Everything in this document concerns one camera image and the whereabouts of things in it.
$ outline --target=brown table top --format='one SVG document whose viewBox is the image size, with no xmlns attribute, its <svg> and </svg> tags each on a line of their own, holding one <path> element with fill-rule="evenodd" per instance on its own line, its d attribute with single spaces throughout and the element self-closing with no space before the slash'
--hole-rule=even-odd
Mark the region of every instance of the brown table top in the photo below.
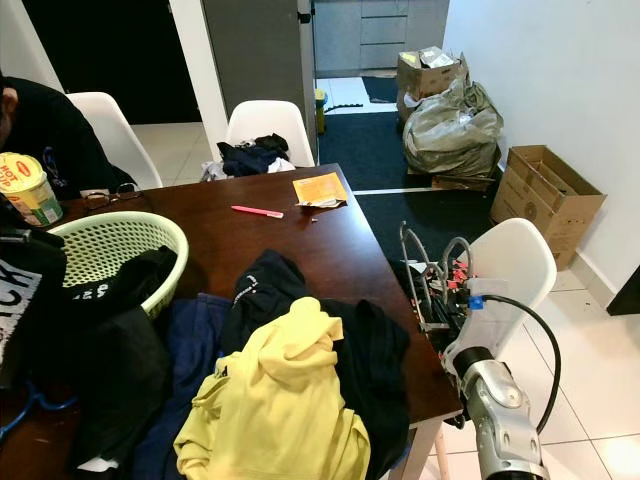
<svg viewBox="0 0 640 480">
<path fill-rule="evenodd" d="M 296 207 L 291 181 L 330 172 L 337 172 L 347 189 L 347 205 L 333 210 Z M 284 218 L 236 212 L 231 205 L 277 210 Z M 81 200 L 66 202 L 65 207 L 65 222 L 86 215 Z M 433 348 L 418 332 L 410 303 L 338 165 L 147 190 L 140 198 L 92 213 L 117 210 L 151 211 L 182 228 L 189 241 L 189 261 L 176 298 L 198 292 L 232 298 L 238 277 L 265 248 L 273 248 L 296 262 L 316 297 L 376 303 L 410 335 L 404 372 L 411 421 L 460 410 L 457 394 Z M 400 220 L 390 228 L 399 228 Z M 0 468 L 2 457 L 6 460 L 0 454 Z"/>
</svg>

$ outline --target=laundry basket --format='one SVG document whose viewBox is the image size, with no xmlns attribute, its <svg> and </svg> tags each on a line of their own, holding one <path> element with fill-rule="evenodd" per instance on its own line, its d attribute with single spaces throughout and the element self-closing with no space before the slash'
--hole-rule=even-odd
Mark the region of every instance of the laundry basket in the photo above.
<svg viewBox="0 0 640 480">
<path fill-rule="evenodd" d="M 124 262 L 147 250 L 162 245 L 173 250 L 178 258 L 171 273 L 142 303 L 152 320 L 171 301 L 189 257 L 187 237 L 180 227 L 153 213 L 103 213 L 60 225 L 49 232 L 65 240 L 65 287 L 111 277 Z"/>
</svg>

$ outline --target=chair backrest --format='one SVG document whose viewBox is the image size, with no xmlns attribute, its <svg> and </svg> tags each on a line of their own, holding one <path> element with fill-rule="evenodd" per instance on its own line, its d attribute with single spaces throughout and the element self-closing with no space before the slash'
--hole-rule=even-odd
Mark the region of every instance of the chair backrest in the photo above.
<svg viewBox="0 0 640 480">
<path fill-rule="evenodd" d="M 93 128 L 111 164 L 131 175 L 141 190 L 162 187 L 158 171 L 113 97 L 102 92 L 67 97 Z"/>
<path fill-rule="evenodd" d="M 535 309 L 551 291 L 556 264 L 538 229 L 523 218 L 506 220 L 471 244 L 473 271 L 479 277 L 509 282 L 508 297 Z M 509 307 L 513 327 L 522 324 L 525 313 Z M 500 350 L 511 334 L 501 342 Z"/>
<path fill-rule="evenodd" d="M 237 145 L 245 140 L 277 133 L 289 145 L 289 161 L 297 167 L 313 167 L 315 162 L 302 115 L 291 102 L 250 100 L 233 109 L 226 142 Z"/>
</svg>

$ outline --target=yellow hoodie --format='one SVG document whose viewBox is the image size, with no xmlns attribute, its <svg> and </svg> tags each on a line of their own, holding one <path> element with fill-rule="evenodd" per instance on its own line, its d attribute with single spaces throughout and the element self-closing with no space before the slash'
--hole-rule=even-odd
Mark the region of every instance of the yellow hoodie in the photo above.
<svg viewBox="0 0 640 480">
<path fill-rule="evenodd" d="M 174 441 L 190 480 L 356 480 L 367 432 L 344 408 L 333 341 L 342 320 L 302 298 L 216 362 Z"/>
</svg>

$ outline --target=black shirt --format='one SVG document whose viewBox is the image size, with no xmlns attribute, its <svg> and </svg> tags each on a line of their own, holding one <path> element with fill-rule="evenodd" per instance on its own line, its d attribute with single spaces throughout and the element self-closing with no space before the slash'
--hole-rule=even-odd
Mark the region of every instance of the black shirt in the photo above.
<svg viewBox="0 0 640 480">
<path fill-rule="evenodd" d="M 131 177 L 109 163 L 89 122 L 62 93 L 20 78 L 6 78 L 18 92 L 18 108 L 3 152 L 30 155 L 47 172 L 58 200 L 81 190 L 112 192 Z M 52 161 L 44 161 L 45 151 Z"/>
</svg>

